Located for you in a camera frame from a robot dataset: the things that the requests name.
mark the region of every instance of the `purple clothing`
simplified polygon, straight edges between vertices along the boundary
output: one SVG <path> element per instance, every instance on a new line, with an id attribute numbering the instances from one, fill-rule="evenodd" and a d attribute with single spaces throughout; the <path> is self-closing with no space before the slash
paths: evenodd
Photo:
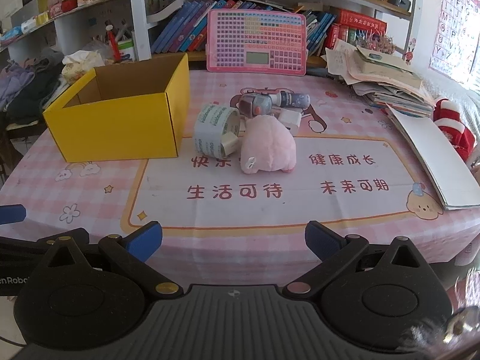
<path id="1" fill-rule="evenodd" d="M 35 73 L 17 64 L 11 64 L 0 72 L 0 110 L 9 104 L 23 87 L 34 78 Z"/>

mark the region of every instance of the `gold screw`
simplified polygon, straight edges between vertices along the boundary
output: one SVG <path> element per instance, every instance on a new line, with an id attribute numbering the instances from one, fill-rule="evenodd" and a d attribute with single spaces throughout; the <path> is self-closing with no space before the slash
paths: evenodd
<path id="1" fill-rule="evenodd" d="M 164 295 L 171 295 L 174 294 L 179 290 L 178 284 L 171 283 L 171 282 L 165 282 L 165 283 L 160 283 L 155 286 L 155 291 L 157 291 L 159 294 L 164 294 Z"/>

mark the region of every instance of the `brand logo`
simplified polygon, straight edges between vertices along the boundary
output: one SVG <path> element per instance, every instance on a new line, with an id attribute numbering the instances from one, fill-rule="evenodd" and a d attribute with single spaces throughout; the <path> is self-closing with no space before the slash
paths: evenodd
<path id="1" fill-rule="evenodd" d="M 0 277 L 0 284 L 23 284 L 27 279 L 27 277 Z"/>

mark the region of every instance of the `red and white toy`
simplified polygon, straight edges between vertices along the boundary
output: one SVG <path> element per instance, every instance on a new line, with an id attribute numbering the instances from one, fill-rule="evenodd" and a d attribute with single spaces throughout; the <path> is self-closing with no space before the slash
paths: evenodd
<path id="1" fill-rule="evenodd" d="M 467 161 L 475 146 L 475 136 L 460 121 L 460 107 L 450 100 L 439 100 L 433 111 L 433 121 L 462 160 Z"/>

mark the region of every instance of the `cable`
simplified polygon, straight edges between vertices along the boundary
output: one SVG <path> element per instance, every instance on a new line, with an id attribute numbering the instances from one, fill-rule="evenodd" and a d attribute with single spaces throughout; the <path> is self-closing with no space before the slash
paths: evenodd
<path id="1" fill-rule="evenodd" d="M 0 340 L 6 342 L 7 344 L 15 345 L 16 347 L 25 348 L 26 344 L 19 344 L 18 342 L 10 341 L 0 335 Z"/>

